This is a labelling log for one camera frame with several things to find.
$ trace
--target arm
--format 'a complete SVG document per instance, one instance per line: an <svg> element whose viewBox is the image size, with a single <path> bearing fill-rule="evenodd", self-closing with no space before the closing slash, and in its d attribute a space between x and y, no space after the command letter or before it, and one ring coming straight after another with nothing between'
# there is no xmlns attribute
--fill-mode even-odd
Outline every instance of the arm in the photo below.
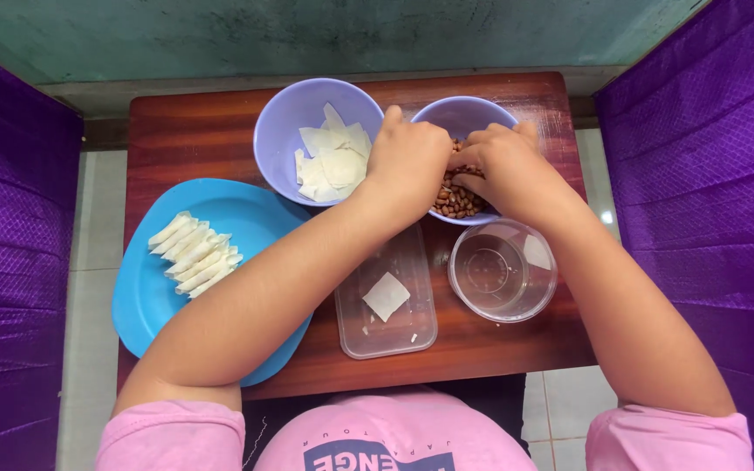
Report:
<svg viewBox="0 0 754 471"><path fill-rule="evenodd" d="M167 399L240 410L238 381L257 368L368 255L426 213L452 149L444 130L386 112L368 175L310 219L183 307L121 390L113 416Z"/></svg>
<svg viewBox="0 0 754 471"><path fill-rule="evenodd" d="M467 141L451 166L479 164L487 179L460 175L453 181L549 241L619 398L708 416L735 412L720 372L691 327L539 154L536 127L521 123L512 131L491 125Z"/></svg>

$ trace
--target hand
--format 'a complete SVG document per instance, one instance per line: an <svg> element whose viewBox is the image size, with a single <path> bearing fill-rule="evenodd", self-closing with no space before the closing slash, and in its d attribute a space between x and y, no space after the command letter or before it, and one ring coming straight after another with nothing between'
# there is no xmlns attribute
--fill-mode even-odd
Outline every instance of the hand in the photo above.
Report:
<svg viewBox="0 0 754 471"><path fill-rule="evenodd" d="M539 153L537 125L523 122L513 130L491 124L470 133L449 168L476 165L485 178L459 174L452 181L485 198L508 218L543 230L556 216L583 205L581 197Z"/></svg>
<svg viewBox="0 0 754 471"><path fill-rule="evenodd" d="M431 123L404 123L401 109L389 106L361 191L378 195L376 204L388 205L392 217L409 225L432 207L451 153L446 130Z"/></svg>

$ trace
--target pink t-shirt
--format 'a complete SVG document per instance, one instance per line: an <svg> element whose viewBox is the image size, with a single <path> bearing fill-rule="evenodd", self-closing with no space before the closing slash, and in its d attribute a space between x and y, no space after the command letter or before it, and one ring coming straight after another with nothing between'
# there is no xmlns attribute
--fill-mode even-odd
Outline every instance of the pink t-shirt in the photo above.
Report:
<svg viewBox="0 0 754 471"><path fill-rule="evenodd" d="M107 424L98 471L241 469L243 415L210 402L159 401ZM752 470L747 419L641 406L599 415L586 468ZM272 438L257 471L535 471L525 451L485 415L435 392L356 396L305 412Z"/></svg>

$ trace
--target dark pants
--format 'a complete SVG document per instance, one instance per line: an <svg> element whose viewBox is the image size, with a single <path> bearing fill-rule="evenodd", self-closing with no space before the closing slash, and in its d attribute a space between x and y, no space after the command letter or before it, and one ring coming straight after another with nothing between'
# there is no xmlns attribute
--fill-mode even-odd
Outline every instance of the dark pants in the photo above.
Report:
<svg viewBox="0 0 754 471"><path fill-rule="evenodd" d="M525 373L470 380L442 381L429 383L427 386L436 391L455 396L476 411L482 412L513 437L526 453L529 452L529 444L520 436L523 430ZM326 404L336 395L337 393L316 394L244 402L246 448L243 459L244 461L248 459L244 469L251 471L255 467L260 452L263 451L272 437L293 418L302 412ZM261 434L264 423L267 423L266 429Z"/></svg>

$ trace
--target t-shirt sleeve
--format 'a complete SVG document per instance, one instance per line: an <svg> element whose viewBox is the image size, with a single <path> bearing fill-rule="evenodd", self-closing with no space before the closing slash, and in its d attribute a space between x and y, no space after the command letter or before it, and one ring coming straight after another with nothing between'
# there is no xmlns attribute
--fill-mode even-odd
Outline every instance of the t-shirt sleeve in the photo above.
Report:
<svg viewBox="0 0 754 471"><path fill-rule="evenodd" d="M96 470L239 470L245 439L243 414L221 404L141 404L106 424Z"/></svg>
<svg viewBox="0 0 754 471"><path fill-rule="evenodd" d="M590 471L751 471L751 453L741 414L709 417L625 406L596 417L586 436Z"/></svg>

